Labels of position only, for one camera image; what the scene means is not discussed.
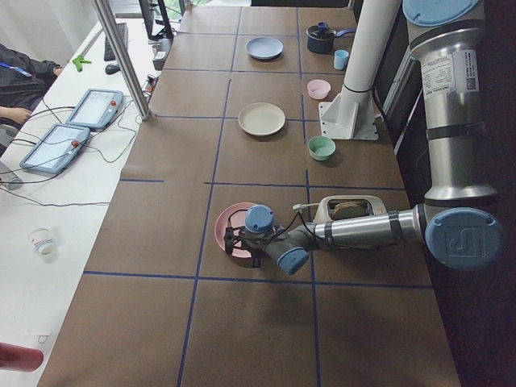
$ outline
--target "white desk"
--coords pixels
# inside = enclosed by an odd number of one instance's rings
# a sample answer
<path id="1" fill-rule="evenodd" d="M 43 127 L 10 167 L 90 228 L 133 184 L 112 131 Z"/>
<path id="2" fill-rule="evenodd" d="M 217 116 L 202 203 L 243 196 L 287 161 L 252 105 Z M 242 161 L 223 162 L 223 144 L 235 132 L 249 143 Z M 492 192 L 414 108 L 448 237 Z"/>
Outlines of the white desk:
<path id="1" fill-rule="evenodd" d="M 149 73 L 156 75 L 152 66 L 152 47 L 147 44 L 143 21 L 119 21 L 129 26 L 128 50 L 139 82 L 143 85 Z M 97 24 L 74 57 L 82 52 L 99 30 L 100 25 Z M 49 107 L 75 106 L 89 88 L 121 90 L 126 95 L 126 101 L 131 99 L 122 74 L 106 75 L 104 72 L 104 39 L 102 33 L 85 54 L 85 58 L 93 63 L 84 64 L 81 73 L 77 72 L 71 61 L 65 66 L 44 99 Z M 45 109 L 44 104 L 40 103 L 35 112 Z M 56 114 L 65 121 L 70 112 L 58 110 Z M 140 119 L 133 104 L 120 119 L 122 126 L 138 130 Z M 52 114 L 41 114 L 27 122 L 22 131 L 40 137 L 55 122 Z M 88 145 L 100 149 L 105 158 L 113 160 L 123 152 L 134 135 L 133 131 L 124 130 L 115 122 Z M 17 138 L 35 141 L 34 137 L 23 133 Z M 18 169 L 19 162 L 30 150 L 20 144 L 12 144 L 2 156 L 2 162 L 11 169 Z M 84 148 L 69 169 L 57 178 L 24 185 L 11 192 L 42 203 L 109 202 L 130 148 L 111 164 L 106 163 L 98 152 Z M 24 171 L 16 174 L 23 181 L 46 178 Z M 0 385 L 37 385 L 106 211 L 107 205 L 39 206 L 0 192 L 0 342 L 33 347 L 44 353 L 43 364 L 34 372 L 0 370 Z M 39 227 L 49 229 L 57 243 L 56 252 L 48 258 L 40 256 L 27 240 L 29 233 Z"/>

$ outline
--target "computer mouse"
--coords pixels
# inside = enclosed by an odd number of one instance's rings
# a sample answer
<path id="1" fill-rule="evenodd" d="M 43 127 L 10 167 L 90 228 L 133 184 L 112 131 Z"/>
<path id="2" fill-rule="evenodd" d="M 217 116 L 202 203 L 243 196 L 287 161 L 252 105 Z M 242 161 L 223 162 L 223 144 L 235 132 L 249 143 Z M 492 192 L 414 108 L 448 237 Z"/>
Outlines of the computer mouse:
<path id="1" fill-rule="evenodd" d="M 106 74 L 111 75 L 120 71 L 120 66 L 116 63 L 110 63 L 106 66 Z"/>

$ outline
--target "blue joint cap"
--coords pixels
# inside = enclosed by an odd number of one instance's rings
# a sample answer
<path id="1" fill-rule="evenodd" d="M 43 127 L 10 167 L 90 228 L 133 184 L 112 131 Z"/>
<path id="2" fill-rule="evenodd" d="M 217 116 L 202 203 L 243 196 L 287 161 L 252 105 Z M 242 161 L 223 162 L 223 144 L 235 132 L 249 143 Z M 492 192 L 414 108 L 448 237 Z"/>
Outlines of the blue joint cap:
<path id="1" fill-rule="evenodd" d="M 273 211 L 263 204 L 254 205 L 245 216 L 246 230 L 255 234 L 264 234 L 273 228 L 273 224 Z"/>
<path id="2" fill-rule="evenodd" d="M 291 276 L 308 261 L 308 257 L 308 252 L 304 248 L 291 248 L 281 254 L 277 260 L 277 265 Z"/>
<path id="3" fill-rule="evenodd" d="M 473 208 L 453 208 L 437 214 L 425 240 L 436 260 L 455 270 L 478 270 L 497 259 L 505 233 L 490 214 Z"/>
<path id="4" fill-rule="evenodd" d="M 407 20 L 420 27 L 438 27 L 466 15 L 479 0 L 403 0 Z"/>

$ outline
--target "monitor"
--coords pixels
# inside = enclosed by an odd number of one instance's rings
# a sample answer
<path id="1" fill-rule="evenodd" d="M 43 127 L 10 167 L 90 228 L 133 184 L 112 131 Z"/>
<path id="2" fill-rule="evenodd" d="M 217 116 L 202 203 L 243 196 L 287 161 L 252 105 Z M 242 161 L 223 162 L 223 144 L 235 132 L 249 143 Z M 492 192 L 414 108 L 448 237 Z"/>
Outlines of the monitor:
<path id="1" fill-rule="evenodd" d="M 163 28 L 155 32 L 155 21 L 158 14 L 156 7 L 159 7 Z M 164 0 L 139 0 L 139 7 L 147 30 L 149 40 L 157 41 L 163 38 L 173 39 L 173 29 L 170 26 L 169 15 Z"/>

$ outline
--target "light blue cup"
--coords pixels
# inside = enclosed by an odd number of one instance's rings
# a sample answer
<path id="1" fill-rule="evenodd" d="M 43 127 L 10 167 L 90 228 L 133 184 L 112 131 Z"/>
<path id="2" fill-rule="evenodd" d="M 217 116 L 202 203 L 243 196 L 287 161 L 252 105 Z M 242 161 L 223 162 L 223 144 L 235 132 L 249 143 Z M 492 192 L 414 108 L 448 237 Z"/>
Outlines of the light blue cup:
<path id="1" fill-rule="evenodd" d="M 349 59 L 349 52 L 346 50 L 335 51 L 335 58 L 333 60 L 333 67 L 335 70 L 344 70 L 347 66 L 347 60 Z"/>

